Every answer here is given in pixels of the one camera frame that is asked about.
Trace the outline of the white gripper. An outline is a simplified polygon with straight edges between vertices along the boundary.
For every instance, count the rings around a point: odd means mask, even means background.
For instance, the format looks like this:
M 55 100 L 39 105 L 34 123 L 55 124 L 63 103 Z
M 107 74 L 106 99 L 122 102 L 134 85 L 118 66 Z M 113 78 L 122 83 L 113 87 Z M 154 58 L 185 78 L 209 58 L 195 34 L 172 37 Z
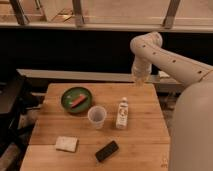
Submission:
M 151 74 L 151 69 L 152 65 L 148 60 L 135 57 L 131 68 L 134 82 L 136 84 L 144 84 Z

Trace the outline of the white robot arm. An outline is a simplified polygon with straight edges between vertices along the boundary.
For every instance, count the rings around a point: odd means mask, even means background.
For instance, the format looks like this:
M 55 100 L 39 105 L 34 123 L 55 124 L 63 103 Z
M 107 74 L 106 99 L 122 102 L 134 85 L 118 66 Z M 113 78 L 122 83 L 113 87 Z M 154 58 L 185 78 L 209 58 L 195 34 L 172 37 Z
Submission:
M 172 118 L 168 171 L 213 171 L 213 66 L 162 48 L 160 33 L 134 37 L 133 78 L 143 82 L 155 65 L 184 90 Z

